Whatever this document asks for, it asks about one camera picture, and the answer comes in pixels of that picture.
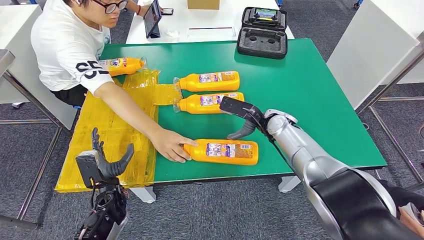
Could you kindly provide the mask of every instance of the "bottle cap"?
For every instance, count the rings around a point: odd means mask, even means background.
[[[177,91],[181,91],[181,87],[180,87],[180,79],[178,77],[174,77],[173,78],[173,86]]]
[[[176,98],[174,98],[173,100],[172,108],[173,108],[173,112],[176,114],[181,112],[181,104],[180,104],[181,100],[182,99],[176,99]]]
[[[176,105],[181,111],[187,112],[187,99],[181,99]]]
[[[187,89],[187,81],[185,77],[182,77],[178,81],[180,89]]]
[[[138,60],[138,69],[146,69],[147,68],[147,58],[144,56]]]

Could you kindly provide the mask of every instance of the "robotic arm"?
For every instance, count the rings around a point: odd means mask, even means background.
[[[229,139],[247,136],[258,128],[279,145],[283,159],[302,181],[319,220],[335,240],[419,240],[396,219],[396,206],[387,190],[368,173],[330,156],[293,116],[274,109],[262,113],[250,103],[224,97],[223,112],[245,119]]]
[[[226,96],[220,109],[245,119],[243,127],[229,139],[259,129],[275,146],[302,181],[318,219],[333,239],[422,240],[396,218],[395,203],[375,178],[330,156],[290,114],[274,109],[264,114],[250,103]],[[93,189],[91,211],[74,239],[115,240],[128,222],[128,192],[117,176],[127,167],[134,147],[129,144],[121,160],[110,163],[105,159],[103,142],[99,143],[97,128],[91,138],[92,150],[76,157],[85,186]],[[99,195],[93,202],[95,189]],[[408,214],[415,215],[413,207],[409,208]]]
[[[134,154],[133,144],[116,162],[107,162],[103,152],[103,141],[99,143],[97,128],[91,133],[92,150],[83,151],[76,157],[76,163],[87,188],[93,189],[91,211],[74,240],[115,240],[128,222],[128,192],[120,185],[121,175]],[[93,202],[95,190],[98,196]]]

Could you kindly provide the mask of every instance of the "white table leg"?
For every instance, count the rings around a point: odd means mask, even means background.
[[[281,183],[278,185],[278,190],[283,193],[287,193],[294,189],[301,180],[297,176],[282,176]]]
[[[152,186],[134,187],[130,189],[144,203],[151,204],[156,201],[156,194],[153,192]]]

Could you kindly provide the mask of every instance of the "green table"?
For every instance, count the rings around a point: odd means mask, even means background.
[[[245,101],[265,112],[290,113],[330,155],[357,168],[381,168],[385,160],[364,129],[321,55],[310,39],[288,40],[282,60],[240,55],[236,43],[194,42],[141,45],[107,45],[102,59],[147,57],[148,67],[160,70],[159,83],[191,73],[238,71]],[[241,128],[244,120],[228,114],[174,113],[172,106],[159,107],[159,124],[191,139],[225,139]],[[171,162],[157,155],[154,182],[207,181],[293,175],[275,148],[259,131],[244,140],[259,145],[254,166],[187,161]]]

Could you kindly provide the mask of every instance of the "cardboard box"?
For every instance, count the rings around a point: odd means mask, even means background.
[[[219,10],[220,0],[187,0],[188,9]]]

